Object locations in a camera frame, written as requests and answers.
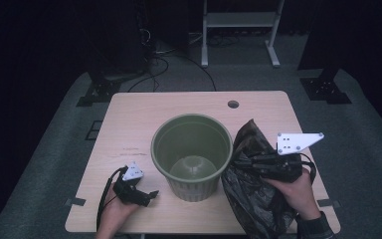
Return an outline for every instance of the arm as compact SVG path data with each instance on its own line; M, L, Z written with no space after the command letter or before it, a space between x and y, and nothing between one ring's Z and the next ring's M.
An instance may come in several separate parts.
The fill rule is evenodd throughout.
M312 192L309 171L302 169L302 176L293 183L264 178L285 197L287 203L296 210L296 222L303 238L335 238L324 213L318 210Z
M110 187L105 203L106 207L101 214L100 226L95 235L96 239L109 239L122 227L126 219L131 215L139 206L137 204L126 204L115 198L110 201L116 194L113 191L113 185Z

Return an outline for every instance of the green bin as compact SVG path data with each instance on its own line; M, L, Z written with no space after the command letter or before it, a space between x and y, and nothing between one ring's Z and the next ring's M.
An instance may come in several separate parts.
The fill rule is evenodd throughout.
M173 193L185 201L208 198L232 156L232 139L216 119L197 114L164 123L151 142L151 157Z

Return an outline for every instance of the white metal frame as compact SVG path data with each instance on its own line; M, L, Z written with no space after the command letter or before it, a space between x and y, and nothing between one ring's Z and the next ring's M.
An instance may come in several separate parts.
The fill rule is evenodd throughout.
M285 0L279 1L276 12L248 12L248 13L208 13L207 0L204 0L203 9L203 44L201 47L201 66L208 67L207 50L207 29L222 27L272 27L271 36L265 41L272 65L278 68L279 62L276 51L273 47L276 33L278 32L279 22L281 20L282 9Z

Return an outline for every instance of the trash bag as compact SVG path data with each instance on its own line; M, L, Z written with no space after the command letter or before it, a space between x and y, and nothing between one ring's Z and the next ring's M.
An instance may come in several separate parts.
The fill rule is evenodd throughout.
M231 163L221 179L235 216L247 235L273 239L287 232L296 216L295 210L256 170L234 163L251 161L253 155L260 153L269 155L276 151L251 119L238 131Z

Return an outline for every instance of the screw hole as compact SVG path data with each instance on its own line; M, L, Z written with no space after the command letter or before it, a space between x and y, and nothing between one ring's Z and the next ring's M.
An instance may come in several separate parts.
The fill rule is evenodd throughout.
M240 104L237 101L229 101L228 107L231 109L236 109L240 106Z

